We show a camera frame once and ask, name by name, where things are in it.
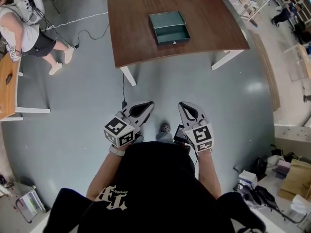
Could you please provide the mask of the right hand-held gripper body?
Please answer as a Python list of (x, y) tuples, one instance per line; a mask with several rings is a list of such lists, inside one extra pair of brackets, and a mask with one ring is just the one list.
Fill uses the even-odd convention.
[(211, 150), (214, 146), (214, 133), (207, 120), (184, 124), (184, 135), (195, 152)]

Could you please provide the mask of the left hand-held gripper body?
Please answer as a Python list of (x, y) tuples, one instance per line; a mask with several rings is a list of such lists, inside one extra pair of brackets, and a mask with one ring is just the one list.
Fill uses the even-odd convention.
[(122, 111), (118, 111), (104, 126), (104, 135), (112, 145), (117, 148), (123, 147), (135, 139), (140, 131), (139, 122), (131, 121)]

